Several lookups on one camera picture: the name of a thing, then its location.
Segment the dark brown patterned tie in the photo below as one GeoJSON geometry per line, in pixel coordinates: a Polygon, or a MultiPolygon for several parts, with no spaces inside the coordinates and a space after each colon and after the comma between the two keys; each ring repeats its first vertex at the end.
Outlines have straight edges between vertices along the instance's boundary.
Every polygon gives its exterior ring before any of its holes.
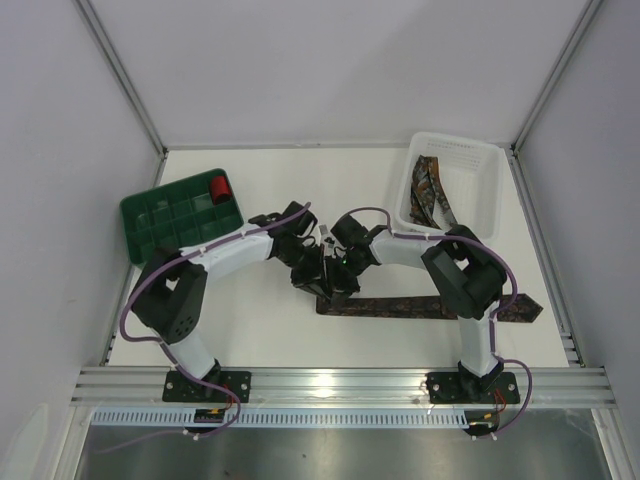
{"type": "MultiPolygon", "coordinates": [[[[349,298],[332,304],[317,298],[316,313],[325,316],[456,320],[439,296],[349,298]]],[[[498,314],[499,322],[531,324],[542,313],[543,307],[527,294],[518,294],[515,302],[498,314]]]]}

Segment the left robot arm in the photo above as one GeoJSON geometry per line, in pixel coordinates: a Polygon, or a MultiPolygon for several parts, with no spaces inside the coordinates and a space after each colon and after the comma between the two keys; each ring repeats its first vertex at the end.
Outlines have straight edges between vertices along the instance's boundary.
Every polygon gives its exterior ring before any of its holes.
{"type": "Polygon", "coordinates": [[[293,201],[284,212],[258,215],[212,242],[157,248],[147,262],[129,297],[129,311],[189,381],[221,383],[220,364],[198,329],[209,284],[276,258],[291,269],[295,288],[319,298],[330,293],[321,247],[312,240],[318,220],[309,207],[293,201]]]}

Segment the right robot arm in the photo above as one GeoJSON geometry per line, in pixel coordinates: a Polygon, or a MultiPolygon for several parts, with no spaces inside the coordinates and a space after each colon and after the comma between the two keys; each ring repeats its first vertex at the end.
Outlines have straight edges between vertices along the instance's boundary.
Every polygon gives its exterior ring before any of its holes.
{"type": "Polygon", "coordinates": [[[499,255],[463,225],[441,235],[367,229],[346,214],[331,228],[345,250],[341,266],[356,279],[367,268],[401,265],[425,270],[441,303],[455,314],[462,354],[458,379],[463,394],[477,401],[504,370],[495,353],[495,320],[510,271],[499,255]]]}

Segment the orange blue patterned tie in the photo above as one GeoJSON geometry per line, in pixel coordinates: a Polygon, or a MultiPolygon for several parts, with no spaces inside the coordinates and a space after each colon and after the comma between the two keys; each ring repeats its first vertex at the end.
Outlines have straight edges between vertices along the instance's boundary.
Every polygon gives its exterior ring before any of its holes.
{"type": "Polygon", "coordinates": [[[440,208],[445,226],[458,224],[444,191],[435,156],[418,157],[411,174],[410,202],[410,217],[418,225],[441,229],[435,218],[436,207],[440,208]]]}

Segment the red rolled tie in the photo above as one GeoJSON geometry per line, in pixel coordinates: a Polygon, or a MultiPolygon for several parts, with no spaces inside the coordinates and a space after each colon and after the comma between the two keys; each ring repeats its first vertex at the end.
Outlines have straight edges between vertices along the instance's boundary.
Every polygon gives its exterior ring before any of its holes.
{"type": "Polygon", "coordinates": [[[224,175],[218,175],[211,179],[209,192],[212,203],[215,206],[226,203],[233,197],[227,178],[224,175]]]}

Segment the white plastic basket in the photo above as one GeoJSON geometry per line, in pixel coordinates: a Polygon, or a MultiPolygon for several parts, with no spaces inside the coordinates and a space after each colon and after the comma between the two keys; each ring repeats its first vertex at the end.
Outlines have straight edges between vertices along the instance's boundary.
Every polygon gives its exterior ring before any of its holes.
{"type": "Polygon", "coordinates": [[[412,173],[421,156],[438,159],[441,185],[457,221],[469,227],[483,243],[492,243],[500,225],[504,151],[493,144],[441,133],[413,135],[393,216],[403,230],[434,233],[434,228],[415,224],[411,218],[412,173]]]}

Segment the green compartment tray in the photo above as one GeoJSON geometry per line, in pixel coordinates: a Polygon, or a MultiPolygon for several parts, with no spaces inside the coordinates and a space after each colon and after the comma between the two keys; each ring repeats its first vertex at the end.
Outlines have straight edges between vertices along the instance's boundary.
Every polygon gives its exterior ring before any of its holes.
{"type": "Polygon", "coordinates": [[[245,220],[225,170],[217,168],[124,198],[120,214],[128,257],[141,266],[158,247],[180,249],[209,243],[239,229],[245,220]],[[227,178],[233,197],[215,206],[211,179],[227,178]]]}

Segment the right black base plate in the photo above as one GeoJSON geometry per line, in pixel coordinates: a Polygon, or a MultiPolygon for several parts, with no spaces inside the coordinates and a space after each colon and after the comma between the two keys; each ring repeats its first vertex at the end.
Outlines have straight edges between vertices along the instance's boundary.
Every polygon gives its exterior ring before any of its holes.
{"type": "Polygon", "coordinates": [[[516,377],[500,372],[488,380],[460,371],[434,371],[426,375],[426,387],[433,404],[493,404],[495,401],[515,405],[521,401],[516,377]]]}

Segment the aluminium mounting rail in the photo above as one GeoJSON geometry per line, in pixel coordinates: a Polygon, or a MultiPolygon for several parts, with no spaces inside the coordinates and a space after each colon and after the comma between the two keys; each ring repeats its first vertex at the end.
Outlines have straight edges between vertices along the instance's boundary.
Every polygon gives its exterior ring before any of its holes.
{"type": "MultiPolygon", "coordinates": [[[[226,369],[249,378],[251,407],[392,407],[426,401],[427,379],[449,368],[226,369]]],[[[73,405],[158,406],[168,367],[85,367],[73,405]]],[[[616,400],[602,368],[533,368],[533,408],[613,408],[616,400]]]]}

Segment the left aluminium frame post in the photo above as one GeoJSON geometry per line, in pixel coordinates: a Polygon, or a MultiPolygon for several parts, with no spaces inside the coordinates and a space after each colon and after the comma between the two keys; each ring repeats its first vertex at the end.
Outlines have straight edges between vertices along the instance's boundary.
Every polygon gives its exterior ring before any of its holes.
{"type": "Polygon", "coordinates": [[[147,140],[156,155],[163,160],[167,154],[167,147],[161,140],[158,129],[129,75],[111,35],[101,20],[96,7],[93,2],[89,0],[74,0],[73,4],[147,140]]]}

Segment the aluminium frame post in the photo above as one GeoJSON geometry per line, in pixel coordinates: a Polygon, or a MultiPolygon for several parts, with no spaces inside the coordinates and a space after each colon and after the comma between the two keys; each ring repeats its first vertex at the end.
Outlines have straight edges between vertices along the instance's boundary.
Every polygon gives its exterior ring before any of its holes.
{"type": "Polygon", "coordinates": [[[147,140],[156,155],[163,160],[167,154],[167,147],[161,140],[158,129],[129,75],[111,35],[101,20],[96,7],[93,2],[89,0],[74,0],[73,4],[147,140]]]}
{"type": "Polygon", "coordinates": [[[515,139],[511,142],[511,151],[514,156],[517,156],[524,147],[536,122],[550,101],[552,94],[561,83],[571,61],[577,54],[579,47],[605,4],[606,1],[604,0],[589,0],[585,2],[515,139]]]}

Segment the right aluminium frame post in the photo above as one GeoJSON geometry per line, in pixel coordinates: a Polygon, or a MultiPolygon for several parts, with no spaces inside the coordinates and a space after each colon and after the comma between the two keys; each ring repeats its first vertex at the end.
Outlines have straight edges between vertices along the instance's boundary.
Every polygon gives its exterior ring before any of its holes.
{"type": "Polygon", "coordinates": [[[515,139],[511,142],[511,151],[514,156],[517,156],[524,147],[536,122],[550,101],[552,94],[561,83],[571,61],[577,54],[579,47],[605,4],[606,1],[604,0],[589,0],[585,2],[515,139]]]}

